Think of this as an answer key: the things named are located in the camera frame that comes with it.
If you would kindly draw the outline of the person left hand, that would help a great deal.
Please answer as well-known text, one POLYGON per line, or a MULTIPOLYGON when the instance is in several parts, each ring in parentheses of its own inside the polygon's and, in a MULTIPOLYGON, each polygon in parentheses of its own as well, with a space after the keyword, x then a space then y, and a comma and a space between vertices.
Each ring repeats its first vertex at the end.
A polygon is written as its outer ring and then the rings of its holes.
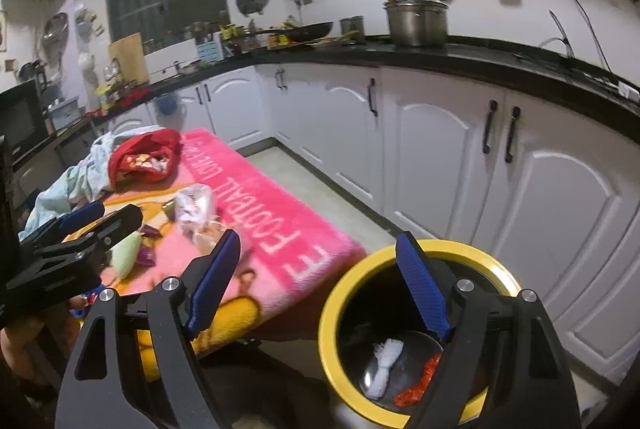
POLYGON ((80 331, 79 319, 70 314, 70 299, 4 327, 1 352, 15 376, 38 386, 52 386, 52 374, 36 350, 36 339, 44 328, 50 331, 64 357, 69 357, 80 331))

